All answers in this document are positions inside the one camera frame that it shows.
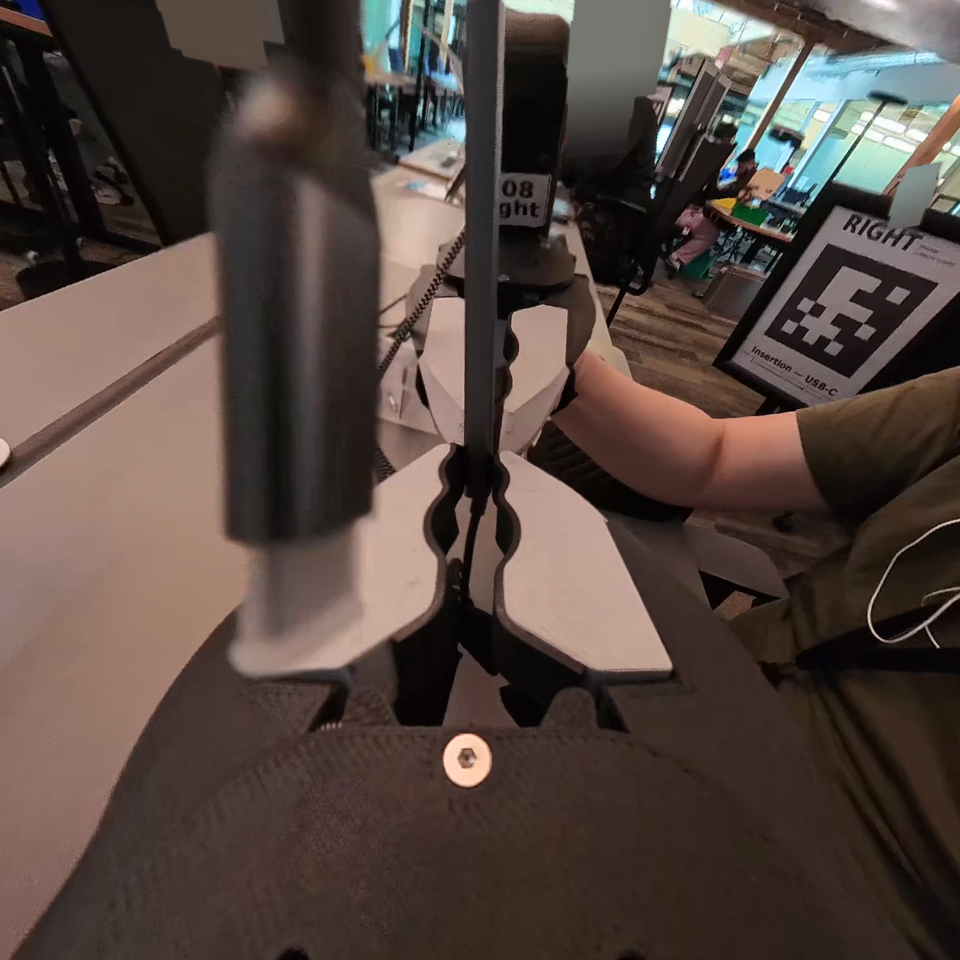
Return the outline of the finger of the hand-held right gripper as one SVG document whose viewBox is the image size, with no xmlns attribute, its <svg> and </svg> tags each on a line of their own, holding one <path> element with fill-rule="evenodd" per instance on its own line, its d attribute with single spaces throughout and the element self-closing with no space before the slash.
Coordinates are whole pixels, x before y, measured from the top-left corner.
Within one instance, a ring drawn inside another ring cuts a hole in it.
<svg viewBox="0 0 960 960">
<path fill-rule="evenodd" d="M 466 302 L 434 301 L 417 360 L 416 387 L 444 442 L 463 447 L 466 422 Z"/>
<path fill-rule="evenodd" d="M 568 311 L 537 305 L 515 311 L 508 332 L 512 353 L 502 403 L 499 452 L 524 452 L 539 437 L 567 384 Z"/>
</svg>

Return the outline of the person's right forearm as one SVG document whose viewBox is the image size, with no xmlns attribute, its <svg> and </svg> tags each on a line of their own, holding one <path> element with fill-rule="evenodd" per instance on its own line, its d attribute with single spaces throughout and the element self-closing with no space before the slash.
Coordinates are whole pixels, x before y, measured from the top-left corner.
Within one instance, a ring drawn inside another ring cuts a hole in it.
<svg viewBox="0 0 960 960">
<path fill-rule="evenodd" d="M 827 511 L 796 414 L 713 418 L 634 382 L 591 351 L 572 375 L 575 396 L 553 422 L 642 496 L 707 511 Z"/>
</svg>

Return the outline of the framed marker sign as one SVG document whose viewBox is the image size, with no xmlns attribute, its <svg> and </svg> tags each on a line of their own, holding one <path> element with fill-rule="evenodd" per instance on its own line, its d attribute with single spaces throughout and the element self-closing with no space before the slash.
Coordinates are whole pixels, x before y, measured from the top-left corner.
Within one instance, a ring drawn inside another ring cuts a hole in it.
<svg viewBox="0 0 960 960">
<path fill-rule="evenodd" d="M 767 409 L 846 400 L 959 363 L 959 220 L 889 221 L 892 198 L 825 186 L 714 360 Z"/>
</svg>

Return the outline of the person's olive shirt torso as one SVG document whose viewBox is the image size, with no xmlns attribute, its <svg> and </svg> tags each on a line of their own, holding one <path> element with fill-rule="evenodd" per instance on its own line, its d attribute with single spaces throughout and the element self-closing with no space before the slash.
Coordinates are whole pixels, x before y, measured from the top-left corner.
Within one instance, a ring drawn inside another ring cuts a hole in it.
<svg viewBox="0 0 960 960">
<path fill-rule="evenodd" d="M 958 368 L 797 420 L 848 540 L 730 626 L 808 734 L 913 956 L 958 958 Z"/>
</svg>

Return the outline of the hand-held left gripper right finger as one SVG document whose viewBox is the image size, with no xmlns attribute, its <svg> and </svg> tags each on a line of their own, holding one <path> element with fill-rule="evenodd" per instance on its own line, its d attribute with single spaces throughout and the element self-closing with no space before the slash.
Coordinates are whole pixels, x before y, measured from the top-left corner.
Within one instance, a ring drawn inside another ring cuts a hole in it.
<svg viewBox="0 0 960 960">
<path fill-rule="evenodd" d="M 590 680 L 668 678 L 673 662 L 605 516 L 517 453 L 498 467 L 494 608 L 508 634 Z"/>
</svg>

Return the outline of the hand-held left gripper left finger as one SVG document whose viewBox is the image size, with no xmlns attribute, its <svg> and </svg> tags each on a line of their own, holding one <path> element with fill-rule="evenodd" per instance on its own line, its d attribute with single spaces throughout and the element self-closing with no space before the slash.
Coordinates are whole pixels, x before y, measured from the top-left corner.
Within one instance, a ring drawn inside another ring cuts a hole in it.
<svg viewBox="0 0 960 960">
<path fill-rule="evenodd" d="M 250 552 L 228 648 L 249 679 L 356 679 L 439 613 L 446 549 L 430 528 L 456 446 L 435 446 L 379 484 L 370 514 L 310 541 Z"/>
</svg>

